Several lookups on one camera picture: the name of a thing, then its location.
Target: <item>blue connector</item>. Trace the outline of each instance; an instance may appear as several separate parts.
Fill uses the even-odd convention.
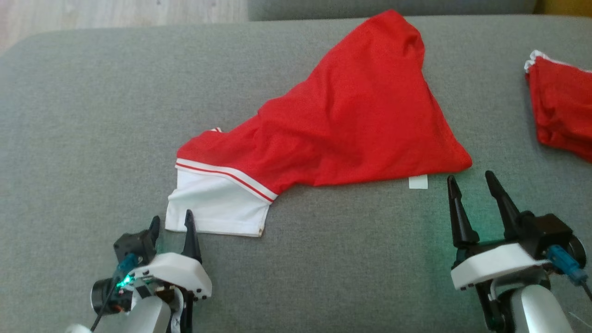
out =
[[[113,272],[113,280],[117,283],[123,281],[127,277],[127,273],[131,272],[138,266],[138,257],[130,253],[117,265],[115,272]]]
[[[551,245],[547,250],[547,259],[555,268],[560,269],[575,286],[581,286],[588,279],[588,274],[580,268],[580,264],[573,259],[559,245]]]

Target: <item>white stripe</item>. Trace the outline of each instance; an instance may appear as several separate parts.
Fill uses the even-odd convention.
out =
[[[249,186],[252,186],[254,189],[256,189],[259,192],[263,193],[263,195],[269,197],[271,200],[275,200],[278,197],[277,194],[275,194],[274,192],[272,192],[271,190],[269,190],[267,187],[263,186],[260,182],[254,180],[253,178],[251,178],[249,175],[245,174],[241,170],[234,169],[234,168],[227,168],[225,166],[215,166],[215,165],[210,165],[210,164],[195,162],[195,161],[192,161],[192,160],[189,160],[189,159],[183,159],[183,158],[178,158],[177,159],[177,163],[184,164],[184,165],[187,165],[189,167],[204,169],[204,170],[218,171],[218,172],[226,172],[227,174],[231,174],[231,175],[235,176],[236,178],[238,178],[238,179],[244,181],[245,183],[249,184]],[[203,172],[199,172],[199,171],[193,170],[193,169],[188,169],[188,168],[183,168],[183,169],[184,170],[187,170],[189,172],[203,173]],[[229,176],[224,175],[224,174],[218,174],[218,175],[220,175],[222,177],[227,177],[228,179],[233,180],[237,184],[239,184],[242,187],[244,187],[245,189],[249,190],[251,193],[257,195],[258,197],[261,197],[257,192],[254,192],[249,187],[244,186],[244,184],[242,184],[241,182],[238,182],[234,178],[229,177]]]
[[[218,172],[211,172],[211,171],[200,171],[200,170],[195,170],[195,169],[191,169],[189,167],[183,167],[180,165],[175,165],[175,168],[179,171],[186,171],[186,172],[190,172],[192,174],[198,174],[198,175],[205,175],[208,177],[220,177],[220,178],[224,178],[227,179],[229,181],[231,181],[232,183],[239,185],[241,188],[243,188],[244,190],[246,190],[247,192],[249,192],[250,194],[254,195],[255,197],[257,197],[259,200],[265,202],[266,204],[271,204],[273,203],[273,201],[270,201],[268,198],[262,196],[261,194],[257,193],[256,191],[253,191],[252,188],[244,185],[243,183],[241,183],[240,181],[236,180],[235,178],[227,175],[227,174],[221,174]]]
[[[581,69],[581,68],[575,67],[573,65],[570,65],[567,62],[563,62],[563,61],[551,59],[549,56],[547,56],[546,54],[542,53],[539,50],[534,50],[532,53],[530,53],[530,59],[527,60],[526,63],[524,64],[524,71],[526,73],[528,73],[530,67],[533,66],[536,63],[536,58],[537,57],[541,57],[541,58],[546,59],[546,60],[548,60],[550,62],[558,63],[560,65],[574,67],[574,68],[577,68],[577,69],[581,70],[582,72],[592,73],[592,71],[587,71],[585,69]]]

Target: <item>gray couch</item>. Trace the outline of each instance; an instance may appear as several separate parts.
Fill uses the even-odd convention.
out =
[[[250,0],[249,20],[356,18],[394,9],[401,15],[532,14],[536,0]]]
[[[592,20],[409,17],[424,75],[474,160],[457,175],[482,239],[503,231],[485,170],[520,209],[554,212],[591,248],[592,165],[538,144],[523,64],[533,49],[592,68]],[[310,73],[354,20],[85,30],[31,37],[0,57],[0,331],[90,325],[111,244],[164,217],[175,153],[231,129]],[[202,235],[214,292],[199,332],[484,332],[474,291],[454,290],[447,175],[296,187],[261,238]],[[159,251],[180,251],[163,232]],[[580,289],[553,278],[566,312],[592,322]],[[588,328],[568,315],[577,332]],[[114,332],[121,316],[98,332]]]

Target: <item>red stripe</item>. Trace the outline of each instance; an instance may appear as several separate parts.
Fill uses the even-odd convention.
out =
[[[197,170],[197,171],[204,171],[204,172],[212,172],[215,174],[223,174],[223,175],[227,175],[227,176],[231,176],[232,178],[234,178],[235,180],[238,180],[241,184],[245,185],[246,187],[250,188],[251,190],[253,190],[253,192],[257,193],[258,195],[262,196],[263,198],[266,198],[267,200],[269,200],[269,202],[274,202],[271,198],[269,198],[268,196],[266,196],[265,194],[259,192],[255,187],[252,187],[251,185],[247,184],[245,181],[243,181],[242,179],[240,179],[239,177],[233,175],[233,174],[229,174],[228,172],[223,172],[223,171],[213,171],[213,170],[206,170],[206,169],[200,169],[200,168],[195,168],[193,166],[189,166],[189,165],[184,165],[184,164],[180,164],[177,163],[178,166],[183,167],[183,168],[188,168],[188,169],[193,169],[193,170]]]

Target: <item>white cuff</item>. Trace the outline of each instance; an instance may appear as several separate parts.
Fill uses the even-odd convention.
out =
[[[169,195],[166,209],[167,230],[186,231],[185,212],[191,209],[198,232],[261,236],[271,204],[268,196],[254,194],[226,172],[194,171],[179,164],[177,169],[177,189]],[[273,199],[277,197],[264,189]]]
[[[541,51],[539,51],[539,50],[534,50],[533,52],[531,52],[531,53],[530,53],[530,59],[529,59],[529,60],[527,60],[527,61],[526,61],[526,63],[524,64],[524,71],[525,71],[526,73],[528,73],[528,72],[529,72],[529,70],[530,70],[530,67],[531,67],[531,66],[533,66],[533,65],[536,63],[536,58],[537,58],[537,57],[541,57],[541,58],[543,58],[543,59],[546,59],[546,60],[548,60],[548,61],[550,61],[550,62],[558,63],[558,64],[560,64],[560,65],[565,65],[565,66],[571,66],[571,67],[575,67],[575,66],[573,66],[573,65],[570,65],[570,64],[569,64],[569,63],[567,63],[567,62],[563,62],[563,61],[559,61],[559,60],[552,59],[552,58],[550,58],[548,55],[546,55],[546,54],[542,53],[542,52],[541,52]],[[592,73],[592,71],[588,71],[588,70],[581,69],[581,68],[578,68],[578,69],[579,69],[579,70],[581,70],[581,71],[583,71],[583,72]]]

